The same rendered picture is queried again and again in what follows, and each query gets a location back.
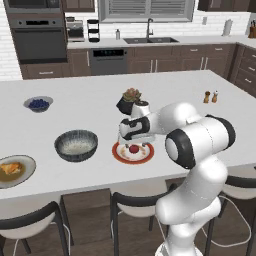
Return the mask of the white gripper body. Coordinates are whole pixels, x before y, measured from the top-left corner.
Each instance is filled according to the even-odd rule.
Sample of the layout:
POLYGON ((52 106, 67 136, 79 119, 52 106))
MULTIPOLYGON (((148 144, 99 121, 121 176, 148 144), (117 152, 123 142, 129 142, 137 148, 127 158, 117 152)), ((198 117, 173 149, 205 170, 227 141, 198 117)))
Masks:
POLYGON ((144 136, 140 138, 134 138, 131 140, 125 140, 121 134, 118 134, 118 142, 120 145, 122 144, 147 144, 147 143, 152 143, 155 141, 155 135, 150 135, 150 136, 144 136))

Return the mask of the dark grey speckled bowl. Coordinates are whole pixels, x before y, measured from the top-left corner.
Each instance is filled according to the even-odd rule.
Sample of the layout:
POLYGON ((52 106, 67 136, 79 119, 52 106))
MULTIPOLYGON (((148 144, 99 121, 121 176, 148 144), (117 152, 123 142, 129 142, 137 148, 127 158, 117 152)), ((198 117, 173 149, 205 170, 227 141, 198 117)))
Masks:
POLYGON ((61 134, 54 142, 57 154, 68 162, 82 162, 96 152, 98 137, 88 130, 71 130, 61 134))

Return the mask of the small grey bowl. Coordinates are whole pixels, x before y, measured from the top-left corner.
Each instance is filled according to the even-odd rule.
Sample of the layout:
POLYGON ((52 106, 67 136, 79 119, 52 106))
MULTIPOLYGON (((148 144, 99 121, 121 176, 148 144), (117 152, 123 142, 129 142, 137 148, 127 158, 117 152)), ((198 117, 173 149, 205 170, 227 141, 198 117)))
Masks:
MULTIPOLYGON (((47 102, 49 103, 49 107, 50 107, 50 105, 53 103, 53 99, 52 99, 51 97, 48 97, 48 96, 36 96, 36 97, 32 97, 32 98, 27 99, 27 100, 24 102, 24 106, 25 106, 26 108, 30 109, 30 108, 29 108, 29 104, 30 104, 34 99, 43 99, 43 100, 47 101, 47 102)), ((30 109, 30 110, 31 110, 32 112, 35 112, 35 113, 41 113, 41 112, 47 111, 47 110, 49 109, 49 107, 46 108, 46 109, 42 109, 42 110, 34 110, 34 109, 30 109)))

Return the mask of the orange chicken drumstick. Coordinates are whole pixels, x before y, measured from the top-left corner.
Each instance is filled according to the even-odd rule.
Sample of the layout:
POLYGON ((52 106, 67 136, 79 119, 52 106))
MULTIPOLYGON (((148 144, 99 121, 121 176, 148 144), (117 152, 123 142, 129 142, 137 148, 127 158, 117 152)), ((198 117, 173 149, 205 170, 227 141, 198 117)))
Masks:
POLYGON ((0 170, 6 175, 13 175, 22 171, 22 164, 20 162, 12 162, 9 164, 1 164, 0 170))

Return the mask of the red rimmed white plate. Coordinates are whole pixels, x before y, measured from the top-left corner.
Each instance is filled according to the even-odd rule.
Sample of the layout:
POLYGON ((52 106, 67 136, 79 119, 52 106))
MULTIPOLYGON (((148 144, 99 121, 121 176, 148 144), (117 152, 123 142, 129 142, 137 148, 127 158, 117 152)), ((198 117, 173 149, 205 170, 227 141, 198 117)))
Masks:
POLYGON ((113 156, 120 162, 125 164, 143 164, 148 162, 154 156, 154 147, 151 144, 146 144, 145 147, 142 144, 130 144, 138 145, 139 151, 132 154, 129 148, 125 147, 125 144, 120 145, 119 142, 115 143, 112 147, 113 156))

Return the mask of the succulent in black pot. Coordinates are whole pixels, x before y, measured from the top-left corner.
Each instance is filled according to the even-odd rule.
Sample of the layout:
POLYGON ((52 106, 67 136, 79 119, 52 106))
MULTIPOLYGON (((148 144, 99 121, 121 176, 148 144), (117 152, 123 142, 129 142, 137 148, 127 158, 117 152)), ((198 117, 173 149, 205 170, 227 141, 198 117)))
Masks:
POLYGON ((138 102, 140 97, 141 93, 138 89, 129 88, 123 93, 122 98, 116 104, 116 107, 121 113, 130 115, 132 112, 133 104, 138 102))

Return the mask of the steel dishwasher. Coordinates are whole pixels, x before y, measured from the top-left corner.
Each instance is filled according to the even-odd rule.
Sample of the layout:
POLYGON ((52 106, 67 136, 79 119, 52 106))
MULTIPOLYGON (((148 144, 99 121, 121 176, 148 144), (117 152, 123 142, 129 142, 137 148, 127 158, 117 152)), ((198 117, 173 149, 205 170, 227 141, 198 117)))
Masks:
POLYGON ((124 48, 99 48, 89 51, 91 75, 116 75, 127 73, 127 50, 124 48))

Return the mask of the brown base cupboards long run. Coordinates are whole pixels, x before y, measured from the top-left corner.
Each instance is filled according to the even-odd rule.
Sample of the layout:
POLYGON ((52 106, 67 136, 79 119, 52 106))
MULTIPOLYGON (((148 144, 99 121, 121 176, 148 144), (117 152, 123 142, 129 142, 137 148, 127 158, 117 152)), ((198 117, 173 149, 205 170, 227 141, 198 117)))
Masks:
POLYGON ((128 50, 129 73, 211 70, 226 78, 235 44, 142 46, 128 50))

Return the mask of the brown cupboards beside oven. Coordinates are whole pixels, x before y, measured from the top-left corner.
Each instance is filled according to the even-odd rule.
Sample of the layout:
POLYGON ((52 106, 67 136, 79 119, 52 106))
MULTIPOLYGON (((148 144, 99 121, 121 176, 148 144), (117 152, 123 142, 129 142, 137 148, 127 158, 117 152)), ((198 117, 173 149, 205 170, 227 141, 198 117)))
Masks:
POLYGON ((69 49, 67 55, 67 63, 21 64, 22 78, 27 80, 91 75, 88 49, 69 49))

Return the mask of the blueberries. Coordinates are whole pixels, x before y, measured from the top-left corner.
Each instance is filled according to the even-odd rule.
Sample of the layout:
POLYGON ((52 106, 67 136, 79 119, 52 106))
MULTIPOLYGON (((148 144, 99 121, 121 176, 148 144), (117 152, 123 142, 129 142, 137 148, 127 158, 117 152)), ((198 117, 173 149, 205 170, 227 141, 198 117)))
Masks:
POLYGON ((34 110, 42 110, 49 107, 49 103, 43 99, 34 99, 30 104, 29 108, 34 110))

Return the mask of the dark sink basin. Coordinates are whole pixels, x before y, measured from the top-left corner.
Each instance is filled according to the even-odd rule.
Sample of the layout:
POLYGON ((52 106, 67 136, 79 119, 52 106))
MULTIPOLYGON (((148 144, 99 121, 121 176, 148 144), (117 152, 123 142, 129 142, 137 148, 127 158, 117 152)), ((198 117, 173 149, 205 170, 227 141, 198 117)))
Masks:
POLYGON ((128 44, 159 44, 159 43, 179 43, 178 40, 171 37, 154 37, 154 38, 124 38, 128 44))

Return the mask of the grey plate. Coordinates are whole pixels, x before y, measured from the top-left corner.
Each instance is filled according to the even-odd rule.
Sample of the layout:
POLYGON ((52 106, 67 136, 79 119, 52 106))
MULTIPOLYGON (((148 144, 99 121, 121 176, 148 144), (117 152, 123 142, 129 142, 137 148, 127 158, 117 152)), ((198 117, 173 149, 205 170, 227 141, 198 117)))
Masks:
POLYGON ((33 158, 27 155, 12 155, 0 159, 1 164, 9 164, 12 162, 20 162, 22 171, 13 175, 6 175, 0 170, 0 189, 7 189, 21 184, 29 179, 36 169, 36 162, 33 158))

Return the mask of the black sink tap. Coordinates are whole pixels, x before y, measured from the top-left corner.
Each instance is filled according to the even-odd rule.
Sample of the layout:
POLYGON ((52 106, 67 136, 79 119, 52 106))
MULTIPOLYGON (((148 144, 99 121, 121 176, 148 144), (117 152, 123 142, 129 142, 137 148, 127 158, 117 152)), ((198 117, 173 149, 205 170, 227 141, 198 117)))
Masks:
POLYGON ((146 39, 149 40, 151 35, 154 35, 153 29, 150 29, 150 24, 153 22, 152 18, 148 18, 147 20, 147 29, 146 29, 146 39))

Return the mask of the black tiered stand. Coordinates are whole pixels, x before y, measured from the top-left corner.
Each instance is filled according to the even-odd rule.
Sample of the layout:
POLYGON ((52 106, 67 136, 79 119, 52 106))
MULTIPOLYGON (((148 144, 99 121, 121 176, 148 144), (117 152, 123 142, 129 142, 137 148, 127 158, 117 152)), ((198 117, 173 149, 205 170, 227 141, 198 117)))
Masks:
POLYGON ((97 19, 87 20, 88 41, 98 43, 100 41, 99 21, 97 19))

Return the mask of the silver coffee machine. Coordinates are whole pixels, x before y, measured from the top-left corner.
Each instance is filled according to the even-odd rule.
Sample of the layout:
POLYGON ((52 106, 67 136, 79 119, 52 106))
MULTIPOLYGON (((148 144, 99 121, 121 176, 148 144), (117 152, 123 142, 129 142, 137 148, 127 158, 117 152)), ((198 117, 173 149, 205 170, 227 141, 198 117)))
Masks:
POLYGON ((69 42, 84 42, 84 27, 82 20, 76 20, 74 17, 66 18, 66 28, 69 42))

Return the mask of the brown drawer cupboards run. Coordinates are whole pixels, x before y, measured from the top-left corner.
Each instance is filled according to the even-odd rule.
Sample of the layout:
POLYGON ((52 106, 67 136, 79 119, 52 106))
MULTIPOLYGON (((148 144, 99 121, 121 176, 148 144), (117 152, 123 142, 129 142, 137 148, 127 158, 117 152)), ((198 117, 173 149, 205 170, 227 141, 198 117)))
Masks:
POLYGON ((256 49, 236 45, 228 80, 256 98, 256 49))

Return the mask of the window with grey blinds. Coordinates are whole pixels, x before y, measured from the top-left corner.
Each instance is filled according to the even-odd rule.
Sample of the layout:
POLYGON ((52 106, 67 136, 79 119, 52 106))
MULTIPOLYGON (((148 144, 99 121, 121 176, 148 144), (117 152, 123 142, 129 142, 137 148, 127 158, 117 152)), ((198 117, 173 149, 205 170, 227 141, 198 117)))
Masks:
POLYGON ((102 23, 191 22, 195 0, 98 0, 102 23))

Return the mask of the brown knife block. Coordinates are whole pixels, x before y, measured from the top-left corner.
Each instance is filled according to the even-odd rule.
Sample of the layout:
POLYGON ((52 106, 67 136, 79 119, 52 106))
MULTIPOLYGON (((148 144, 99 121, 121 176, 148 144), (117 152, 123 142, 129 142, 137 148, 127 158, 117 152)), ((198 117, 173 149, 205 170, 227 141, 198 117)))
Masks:
POLYGON ((248 38, 256 38, 256 21, 251 21, 248 38))

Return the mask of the steel microwave oven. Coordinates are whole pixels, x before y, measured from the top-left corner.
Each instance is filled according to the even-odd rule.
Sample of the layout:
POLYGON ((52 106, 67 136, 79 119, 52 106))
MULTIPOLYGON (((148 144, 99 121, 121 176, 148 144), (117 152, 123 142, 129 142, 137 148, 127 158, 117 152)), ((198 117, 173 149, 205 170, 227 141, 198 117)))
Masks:
POLYGON ((8 13, 59 13, 60 0, 3 0, 8 13))

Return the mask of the white chair with black frame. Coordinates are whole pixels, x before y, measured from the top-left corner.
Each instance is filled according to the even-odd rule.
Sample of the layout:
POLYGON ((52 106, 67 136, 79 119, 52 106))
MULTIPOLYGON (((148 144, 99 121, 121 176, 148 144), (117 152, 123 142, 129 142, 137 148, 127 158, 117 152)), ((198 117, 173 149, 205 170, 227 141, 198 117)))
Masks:
MULTIPOLYGON (((221 217, 224 213, 227 202, 232 203, 232 198, 240 200, 250 200, 256 198, 256 178, 228 176, 223 188, 223 192, 225 193, 225 196, 223 196, 223 203, 221 205, 221 211, 218 217, 221 217)), ((209 256, 211 244, 216 244, 216 242, 212 240, 214 222, 215 219, 211 219, 209 221, 208 232, 204 233, 204 235, 207 237, 204 256, 209 256)), ((245 224, 249 229, 249 237, 243 242, 236 243, 236 246, 248 244, 246 256, 250 256, 254 236, 256 234, 256 210, 253 215, 252 225, 249 225, 248 222, 245 222, 245 224)))
POLYGON ((70 256, 70 242, 66 241, 66 226, 62 220, 60 208, 55 201, 50 202, 43 208, 23 216, 0 220, 0 230, 11 230, 26 227, 42 221, 51 214, 55 214, 54 220, 57 224, 64 256, 70 256))
POLYGON ((148 218, 149 230, 152 230, 157 200, 176 188, 175 183, 167 186, 165 181, 159 181, 110 189, 110 228, 114 243, 114 256, 119 256, 119 214, 148 218))

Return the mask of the steel wall oven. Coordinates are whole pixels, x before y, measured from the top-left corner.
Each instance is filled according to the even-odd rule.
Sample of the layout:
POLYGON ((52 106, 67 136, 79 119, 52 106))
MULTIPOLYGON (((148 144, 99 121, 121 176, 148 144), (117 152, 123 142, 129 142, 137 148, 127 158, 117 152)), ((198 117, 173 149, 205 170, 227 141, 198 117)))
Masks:
POLYGON ((9 14, 20 64, 65 63, 67 40, 60 14, 9 14))

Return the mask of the brown wall cupboard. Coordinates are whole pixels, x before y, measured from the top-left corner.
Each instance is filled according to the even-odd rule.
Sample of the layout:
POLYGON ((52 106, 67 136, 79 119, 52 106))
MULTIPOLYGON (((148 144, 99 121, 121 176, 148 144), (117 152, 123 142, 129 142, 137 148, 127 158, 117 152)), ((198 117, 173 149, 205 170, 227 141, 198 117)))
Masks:
POLYGON ((94 0, 62 0, 65 12, 94 12, 94 0))
POLYGON ((256 0, 199 0, 198 9, 206 12, 256 13, 256 0))

